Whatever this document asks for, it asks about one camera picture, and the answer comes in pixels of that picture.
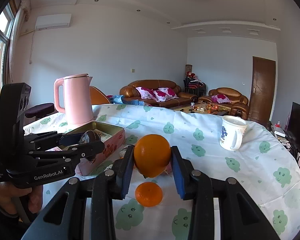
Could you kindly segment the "person left hand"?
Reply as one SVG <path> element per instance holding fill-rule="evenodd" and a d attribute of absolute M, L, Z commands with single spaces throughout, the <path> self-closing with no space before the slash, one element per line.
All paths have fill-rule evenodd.
<path fill-rule="evenodd" d="M 16 215 L 17 209 L 12 198 L 29 196 L 28 209 L 31 213 L 38 213 L 43 204 L 43 185 L 19 189 L 10 182 L 0 182 L 0 207 L 9 215 Z"/>

